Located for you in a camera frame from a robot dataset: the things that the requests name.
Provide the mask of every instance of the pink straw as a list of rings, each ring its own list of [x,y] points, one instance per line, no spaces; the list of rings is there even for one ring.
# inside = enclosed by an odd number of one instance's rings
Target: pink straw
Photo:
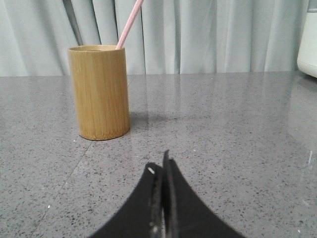
[[[128,36],[128,33],[131,29],[131,26],[135,20],[135,18],[137,17],[138,15],[138,12],[141,8],[141,4],[143,3],[144,0],[137,0],[134,4],[134,7],[132,9],[132,12],[128,18],[128,21],[127,21],[127,24],[125,25],[124,27],[124,30],[121,34],[121,37],[119,39],[119,42],[117,44],[117,47],[115,48],[116,50],[120,50],[125,42],[125,39],[127,39],[127,36]]]

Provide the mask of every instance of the black object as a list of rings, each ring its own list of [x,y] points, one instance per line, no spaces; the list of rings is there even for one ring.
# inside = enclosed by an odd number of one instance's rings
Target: black object
[[[162,168],[148,163],[120,210],[91,238],[160,238]]]
[[[168,151],[163,160],[163,208],[167,238],[243,238],[201,201]]]
[[[160,238],[162,208],[167,238],[244,238],[201,201],[174,160],[148,163],[130,197],[90,238]]]

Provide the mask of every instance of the white appliance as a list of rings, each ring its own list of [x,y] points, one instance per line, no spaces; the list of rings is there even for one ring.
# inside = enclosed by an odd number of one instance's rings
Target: white appliance
[[[298,69],[317,77],[317,0],[310,0],[297,57]]]

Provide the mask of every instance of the gray countertop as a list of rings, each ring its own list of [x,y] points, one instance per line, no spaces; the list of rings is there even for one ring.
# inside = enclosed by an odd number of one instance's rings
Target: gray countertop
[[[128,77],[131,130],[78,134],[65,77],[0,78],[0,237],[87,237],[163,152],[250,238],[317,237],[317,79],[300,72]]]

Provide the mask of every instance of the curtain fold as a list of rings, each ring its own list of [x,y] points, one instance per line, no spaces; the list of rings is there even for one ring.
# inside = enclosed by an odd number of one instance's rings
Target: curtain fold
[[[135,0],[0,0],[0,76],[69,74],[67,48],[115,45]],[[145,0],[128,74],[296,70],[308,0]]]

